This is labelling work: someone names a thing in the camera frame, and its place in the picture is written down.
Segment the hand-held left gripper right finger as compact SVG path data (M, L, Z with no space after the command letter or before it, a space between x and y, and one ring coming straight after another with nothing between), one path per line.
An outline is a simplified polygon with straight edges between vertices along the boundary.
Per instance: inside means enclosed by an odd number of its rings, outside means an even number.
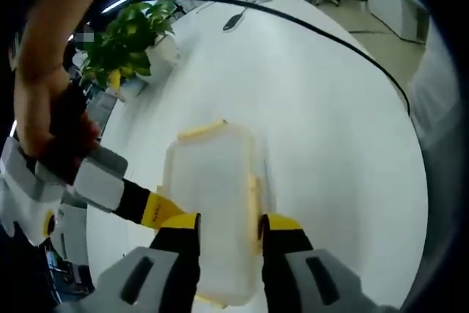
M260 236L269 312L399 311L369 298L360 277L329 251L315 249L296 220L264 214Z

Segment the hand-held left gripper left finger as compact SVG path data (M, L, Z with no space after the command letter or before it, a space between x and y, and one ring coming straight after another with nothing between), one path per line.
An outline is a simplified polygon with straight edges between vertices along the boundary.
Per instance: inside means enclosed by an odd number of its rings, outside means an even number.
M63 312L190 312L200 278L198 213L163 222L151 246L105 270L95 291Z

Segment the person's right hand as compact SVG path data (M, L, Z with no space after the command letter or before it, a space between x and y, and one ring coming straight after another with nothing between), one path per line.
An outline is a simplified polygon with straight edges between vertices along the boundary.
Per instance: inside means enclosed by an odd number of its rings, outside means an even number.
M43 166L68 185L73 184L85 157L97 148L99 128L86 110L86 98L76 84L55 97L43 97L26 112L26 126L18 133L26 168Z

